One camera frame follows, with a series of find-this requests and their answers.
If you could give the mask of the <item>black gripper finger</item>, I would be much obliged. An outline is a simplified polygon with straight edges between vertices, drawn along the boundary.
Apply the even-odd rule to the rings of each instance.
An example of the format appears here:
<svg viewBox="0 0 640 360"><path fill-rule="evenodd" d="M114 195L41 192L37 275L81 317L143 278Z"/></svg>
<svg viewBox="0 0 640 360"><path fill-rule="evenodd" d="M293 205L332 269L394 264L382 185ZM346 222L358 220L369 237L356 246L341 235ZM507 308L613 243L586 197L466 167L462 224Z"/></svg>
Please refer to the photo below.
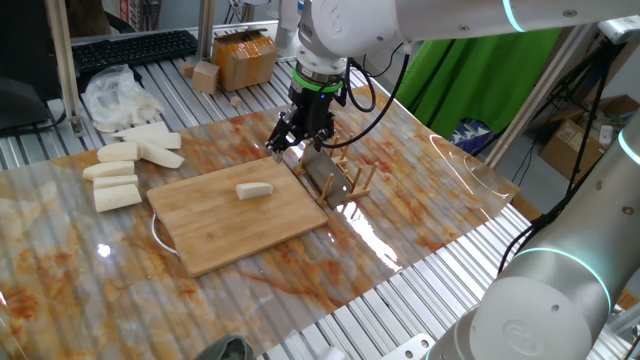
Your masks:
<svg viewBox="0 0 640 360"><path fill-rule="evenodd" d="M276 126L265 143L276 163L282 162L283 153L288 148L297 146L300 143L300 137L294 133L296 129L294 118L297 113L297 110L280 112Z"/></svg>
<svg viewBox="0 0 640 360"><path fill-rule="evenodd" d="M334 123L328 122L323 128L321 128L315 133L313 137L314 149L320 150L323 147L324 142L328 139L331 139L334 135L335 135Z"/></svg>

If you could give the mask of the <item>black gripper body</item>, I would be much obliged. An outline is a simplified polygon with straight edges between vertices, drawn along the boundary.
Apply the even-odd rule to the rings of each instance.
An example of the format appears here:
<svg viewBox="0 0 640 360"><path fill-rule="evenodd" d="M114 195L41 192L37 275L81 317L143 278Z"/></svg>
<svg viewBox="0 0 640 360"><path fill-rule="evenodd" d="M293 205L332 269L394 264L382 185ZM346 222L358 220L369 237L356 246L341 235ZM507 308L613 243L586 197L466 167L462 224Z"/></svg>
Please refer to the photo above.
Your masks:
<svg viewBox="0 0 640 360"><path fill-rule="evenodd" d="M334 130L335 115L330 111L330 105L340 92L340 86L325 89L316 96L316 92L302 86L291 85L288 95L297 111L293 115L291 123L294 131L308 131L309 123L312 123L315 131L326 129Z"/></svg>

